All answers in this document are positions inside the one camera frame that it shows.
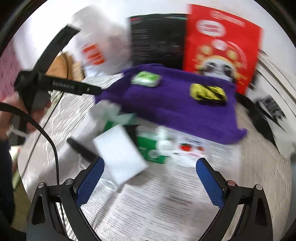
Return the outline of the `person's left hand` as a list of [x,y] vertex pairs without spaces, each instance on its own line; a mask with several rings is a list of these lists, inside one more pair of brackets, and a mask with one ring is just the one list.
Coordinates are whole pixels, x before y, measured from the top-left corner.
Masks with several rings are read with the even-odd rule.
[[34,119],[35,122],[39,123],[44,117],[46,110],[51,107],[51,101],[49,100],[43,105],[43,107],[37,108],[29,114],[22,98],[17,93],[6,97],[3,100],[3,103],[14,106],[14,109],[19,109],[19,111],[17,111],[17,115],[1,111],[1,141],[6,141],[8,139],[8,131],[12,125],[11,121],[13,117],[20,118],[21,121],[24,121],[27,125],[27,131],[32,133],[36,130],[36,128],[31,123],[27,122],[28,115],[30,115],[31,119]]

